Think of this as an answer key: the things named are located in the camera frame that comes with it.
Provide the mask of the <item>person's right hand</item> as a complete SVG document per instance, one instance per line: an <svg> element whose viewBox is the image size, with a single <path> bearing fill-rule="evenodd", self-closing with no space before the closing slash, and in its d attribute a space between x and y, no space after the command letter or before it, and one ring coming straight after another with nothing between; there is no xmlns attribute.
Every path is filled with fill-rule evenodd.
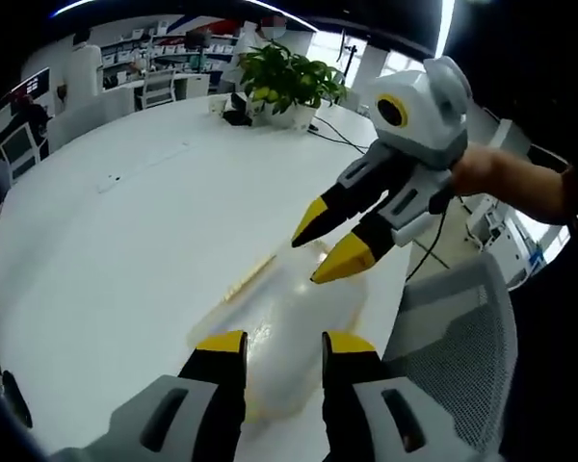
<svg viewBox="0 0 578 462"><path fill-rule="evenodd" d="M469 143L452 168L452 186L456 196L494 193L498 169L506 153L476 143Z"/></svg>

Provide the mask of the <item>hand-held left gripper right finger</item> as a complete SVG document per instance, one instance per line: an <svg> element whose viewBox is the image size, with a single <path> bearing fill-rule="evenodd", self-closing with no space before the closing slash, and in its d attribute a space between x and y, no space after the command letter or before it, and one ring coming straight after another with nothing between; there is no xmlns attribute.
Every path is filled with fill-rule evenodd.
<svg viewBox="0 0 578 462"><path fill-rule="evenodd" d="M352 333L322 334L328 461L478 461L453 417Z"/></svg>

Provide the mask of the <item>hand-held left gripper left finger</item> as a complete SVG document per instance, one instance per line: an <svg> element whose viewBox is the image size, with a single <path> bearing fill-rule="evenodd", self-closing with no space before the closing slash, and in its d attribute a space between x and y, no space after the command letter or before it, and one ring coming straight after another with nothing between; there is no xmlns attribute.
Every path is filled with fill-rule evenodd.
<svg viewBox="0 0 578 462"><path fill-rule="evenodd" d="M111 415L89 445L51 461L232 461L246 416L248 334L210 336L178 375L162 375Z"/></svg>

